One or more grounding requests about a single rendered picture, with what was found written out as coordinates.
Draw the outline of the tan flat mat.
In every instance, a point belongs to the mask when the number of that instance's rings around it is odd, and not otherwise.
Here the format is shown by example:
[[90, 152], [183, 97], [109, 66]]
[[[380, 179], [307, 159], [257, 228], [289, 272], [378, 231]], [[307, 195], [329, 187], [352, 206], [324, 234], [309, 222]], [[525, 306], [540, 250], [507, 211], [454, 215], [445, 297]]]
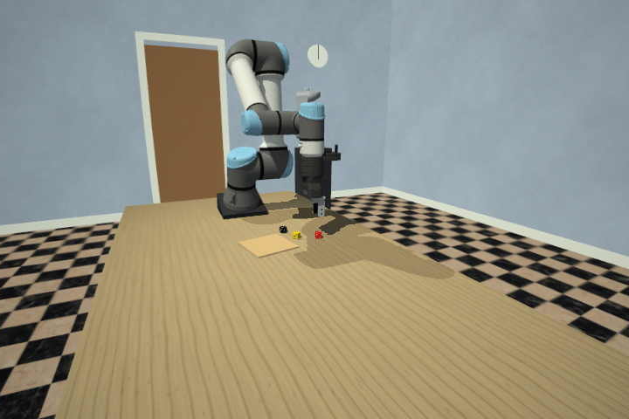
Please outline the tan flat mat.
[[278, 234], [245, 240], [238, 242], [238, 244], [250, 251], [257, 258], [262, 258], [300, 247]]

